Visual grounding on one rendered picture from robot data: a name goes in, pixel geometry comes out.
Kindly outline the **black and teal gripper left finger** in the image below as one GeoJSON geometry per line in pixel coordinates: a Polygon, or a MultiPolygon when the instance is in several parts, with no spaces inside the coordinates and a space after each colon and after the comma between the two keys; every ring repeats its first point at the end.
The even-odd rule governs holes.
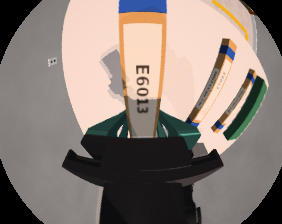
{"type": "Polygon", "coordinates": [[[128,137],[128,131],[129,129],[127,123],[126,109],[125,109],[119,114],[89,127],[85,134],[103,135],[107,137],[128,137]],[[122,126],[121,132],[119,136],[117,136],[121,126],[122,126]]]}

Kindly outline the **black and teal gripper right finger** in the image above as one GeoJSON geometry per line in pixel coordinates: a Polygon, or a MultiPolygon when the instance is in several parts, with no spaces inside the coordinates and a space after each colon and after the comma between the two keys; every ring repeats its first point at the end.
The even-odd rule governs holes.
{"type": "Polygon", "coordinates": [[[201,137],[201,133],[197,127],[160,110],[157,125],[158,137],[167,137],[163,125],[168,131],[168,137],[183,137],[187,144],[188,150],[192,150],[201,137]]]}

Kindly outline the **brown cardboard box with blue bands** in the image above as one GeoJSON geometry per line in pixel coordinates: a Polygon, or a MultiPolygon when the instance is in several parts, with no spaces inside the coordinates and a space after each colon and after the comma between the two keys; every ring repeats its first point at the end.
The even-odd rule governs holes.
{"type": "Polygon", "coordinates": [[[198,127],[218,97],[231,69],[237,46],[228,38],[223,38],[219,55],[208,83],[196,106],[186,120],[198,127]]]}

